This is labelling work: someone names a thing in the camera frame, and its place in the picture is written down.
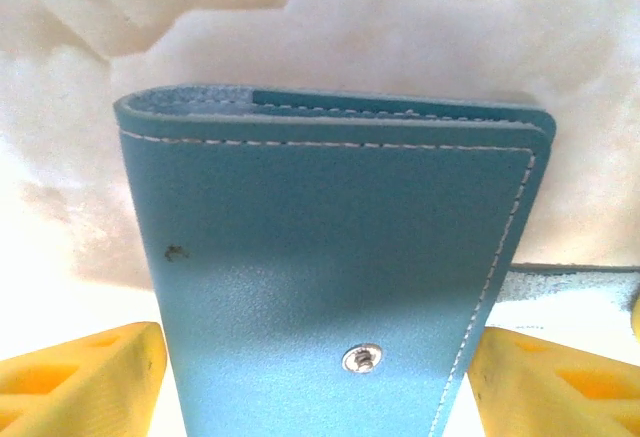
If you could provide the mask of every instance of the dark spot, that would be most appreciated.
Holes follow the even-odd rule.
[[[164,252],[164,258],[167,259],[167,262],[174,262],[176,258],[189,258],[189,252],[184,250],[179,245],[169,245],[167,250]]]
[[[65,224],[71,223],[67,199],[59,189],[25,182],[20,190],[22,200],[43,217]]]

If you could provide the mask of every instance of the wallet flap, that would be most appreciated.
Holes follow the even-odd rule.
[[[189,435],[441,433],[547,114],[215,86],[116,113]],[[380,362],[345,370],[364,343]]]

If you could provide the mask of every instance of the white background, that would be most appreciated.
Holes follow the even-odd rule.
[[[640,0],[0,0],[0,357],[159,319],[111,112],[154,85],[536,101],[516,261],[640,265],[638,36]]]

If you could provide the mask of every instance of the leather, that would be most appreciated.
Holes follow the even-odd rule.
[[[189,436],[442,433],[548,114],[205,85],[115,110]]]

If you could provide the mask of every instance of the white stitching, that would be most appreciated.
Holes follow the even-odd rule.
[[[209,139],[193,139],[193,138],[179,138],[179,139],[175,139],[175,138],[159,138],[159,137],[152,137],[152,136],[148,136],[148,135],[142,135],[142,134],[137,134],[134,132],[129,132],[123,129],[120,129],[120,132],[124,135],[127,135],[129,137],[132,137],[134,139],[140,139],[140,140],[146,140],[146,141],[150,141],[150,142],[161,142],[161,143],[165,143],[165,144],[178,144],[178,143],[184,143],[184,144],[204,144],[204,145],[254,145],[254,146],[259,146],[259,145],[266,145],[266,146],[286,146],[286,145],[291,145],[291,146],[310,146],[310,147],[346,147],[346,148],[391,148],[391,149],[428,149],[428,150],[501,150],[501,151],[511,151],[511,152],[517,152],[517,151],[526,151],[530,154],[530,159],[529,159],[529,163],[527,164],[527,167],[524,171],[524,175],[522,177],[522,180],[520,181],[520,187],[518,188],[518,191],[516,193],[514,202],[513,202],[513,206],[512,209],[509,213],[509,217],[507,218],[507,221],[505,223],[505,227],[504,227],[504,231],[502,233],[502,237],[500,238],[500,242],[498,243],[498,248],[496,249],[495,253],[494,253],[494,258],[493,258],[493,262],[491,264],[491,267],[489,269],[489,273],[487,274],[487,277],[485,279],[485,283],[484,286],[482,287],[482,291],[480,292],[480,296],[478,298],[478,302],[475,306],[475,308],[473,309],[473,312],[471,314],[471,319],[469,320],[469,325],[467,325],[464,337],[462,339],[462,342],[460,343],[460,347],[458,349],[458,352],[456,354],[456,357],[453,361],[453,366],[451,367],[451,371],[449,372],[449,376],[447,378],[447,381],[445,383],[444,389],[442,391],[442,395],[440,396],[440,401],[438,403],[438,407],[436,409],[433,421],[431,422],[431,427],[429,429],[429,437],[432,437],[434,435],[435,432],[435,428],[438,424],[438,421],[440,419],[440,414],[442,413],[442,409],[444,408],[444,404],[447,401],[447,394],[449,393],[449,389],[451,388],[451,384],[453,382],[453,376],[455,375],[456,370],[458,369],[458,364],[460,363],[460,359],[462,357],[462,353],[464,352],[464,349],[467,345],[467,342],[469,340],[469,337],[471,336],[471,331],[473,330],[473,327],[475,325],[475,322],[477,320],[478,314],[480,312],[480,308],[482,307],[482,303],[484,302],[484,299],[486,297],[487,294],[487,290],[489,289],[489,286],[491,285],[491,281],[493,280],[493,276],[495,274],[495,270],[498,266],[498,263],[500,261],[500,257],[502,254],[502,251],[504,249],[504,244],[505,241],[507,239],[507,236],[509,235],[509,231],[511,230],[511,225],[513,224],[513,221],[515,219],[515,214],[518,211],[519,207],[520,207],[520,199],[522,198],[522,196],[524,195],[524,190],[525,187],[527,185],[527,182],[529,181],[529,177],[531,175],[531,172],[535,166],[536,163],[536,156],[533,153],[533,151],[529,148],[524,148],[524,147],[495,147],[495,146],[460,146],[460,145],[456,145],[456,146],[452,146],[452,145],[427,145],[427,144],[390,144],[390,143],[372,143],[372,142],[364,142],[364,143],[355,143],[355,142],[310,142],[310,141],[303,141],[303,142],[278,142],[278,141],[254,141],[254,140],[245,140],[245,141],[238,141],[238,140],[209,140]]]
[[[473,325],[475,324],[475,321],[478,317],[478,313],[480,312],[480,307],[482,306],[482,302],[484,302],[484,298],[487,295],[487,290],[491,285],[491,280],[493,279],[496,268],[498,266],[498,262],[500,261],[500,254],[502,253],[502,250],[504,248],[504,243],[507,240],[507,236],[509,235],[509,230],[511,230],[511,224],[513,224],[515,213],[518,211],[518,208],[520,207],[520,198],[524,194],[524,188],[526,187],[527,182],[529,181],[531,170],[536,164],[535,154],[530,150],[529,152],[531,153],[529,164],[527,165],[527,168],[524,171],[524,175],[522,176],[522,180],[520,181],[520,187],[518,189],[518,192],[516,193],[516,198],[514,200],[513,208],[511,209],[511,212],[509,213],[509,217],[507,218],[507,222],[504,227],[504,232],[502,233],[502,237],[500,238],[498,248],[493,258],[493,263],[491,264],[491,268],[489,269],[489,274],[487,275],[487,279],[484,283],[484,287],[482,287],[482,292],[480,292],[480,298],[478,299],[478,303],[476,304],[476,307],[473,309],[473,313],[471,314],[471,320],[469,321],[469,325],[467,326],[467,330],[462,339],[462,344],[460,344],[460,348],[458,349],[456,358],[453,361],[453,367],[451,368],[451,372],[449,373],[449,377],[447,378],[447,383],[445,384],[444,390],[442,391],[442,395],[440,396],[440,402],[438,403],[436,414],[433,418],[433,421],[431,422],[431,428],[429,429],[429,437],[432,437],[435,432],[436,425],[438,424],[438,420],[440,418],[440,413],[442,412],[442,408],[444,407],[444,404],[447,400],[447,394],[449,392],[449,388],[451,387],[451,383],[453,382],[453,376],[457,370],[458,364],[460,363],[460,357],[462,356],[462,352],[464,351],[464,348],[467,345],[467,341],[471,336]]]
[[[149,142],[160,142],[163,144],[203,144],[203,145],[252,145],[252,146],[292,146],[292,147],[349,147],[367,149],[427,149],[427,150],[498,150],[505,152],[529,152],[527,147],[496,147],[486,145],[465,146],[465,145],[431,145],[431,144],[391,144],[374,142],[314,142],[314,141],[277,141],[277,140],[227,140],[227,139],[193,139],[193,138],[168,138],[152,137],[150,135],[129,132],[120,129],[120,133],[128,137],[146,140]]]
[[[410,116],[410,117],[427,117],[430,119],[438,119],[438,120],[452,120],[452,121],[470,121],[470,122],[509,122],[509,123],[516,123],[516,122],[520,122],[520,123],[524,123],[520,120],[509,120],[509,119],[500,119],[500,120],[493,120],[493,119],[481,119],[481,118],[473,118],[470,119],[469,117],[447,117],[447,116],[438,116],[435,114],[421,114],[419,112],[416,112],[413,109],[407,109],[404,110],[402,112],[389,112],[386,110],[379,110],[379,111],[371,111],[371,110],[355,110],[355,109],[342,109],[342,108],[338,108],[338,107],[332,107],[332,108],[326,108],[326,107],[307,107],[304,105],[284,105],[284,104],[257,104],[255,102],[242,102],[242,101],[238,101],[238,100],[219,100],[219,99],[199,99],[199,98],[194,98],[194,99],[187,99],[184,101],[178,101],[177,103],[180,103],[182,105],[190,105],[190,104],[222,104],[222,105],[239,105],[239,106],[243,106],[243,107],[257,107],[257,108],[266,108],[266,109],[284,109],[284,110],[308,110],[308,111],[320,111],[320,112],[344,112],[347,114],[354,114],[354,115],[362,115],[362,116],[366,116],[366,115],[393,115],[393,116],[398,116],[398,117],[405,117],[405,116]],[[129,106],[129,109],[132,111],[136,111],[136,109],[132,109],[131,106]]]

